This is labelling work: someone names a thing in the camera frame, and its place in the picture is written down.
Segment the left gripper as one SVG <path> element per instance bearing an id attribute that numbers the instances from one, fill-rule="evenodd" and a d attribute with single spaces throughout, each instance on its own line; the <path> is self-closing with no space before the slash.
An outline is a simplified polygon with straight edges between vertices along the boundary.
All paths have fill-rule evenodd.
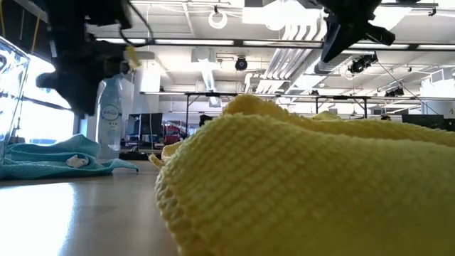
<path id="1" fill-rule="evenodd" d="M 66 90 L 68 80 L 79 84 L 95 85 L 105 78 L 121 72 L 124 62 L 124 45 L 108 41 L 90 41 L 76 51 L 63 53 L 58 67 L 52 73 L 42 73 L 36 78 L 36 87 Z M 74 113 L 94 116 L 100 94 L 100 85 L 70 87 L 67 101 Z"/>

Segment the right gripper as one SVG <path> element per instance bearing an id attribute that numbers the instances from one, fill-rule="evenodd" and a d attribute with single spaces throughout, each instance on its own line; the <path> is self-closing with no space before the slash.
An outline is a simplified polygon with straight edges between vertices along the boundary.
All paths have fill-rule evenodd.
<path id="1" fill-rule="evenodd" d="M 381 0 L 318 0 L 318 5 L 328 14 L 325 18 L 327 32 L 324 37 L 321 61 L 328 63 L 354 44 L 354 28 L 376 43 L 391 46 L 395 34 L 386 28 L 369 23 Z"/>

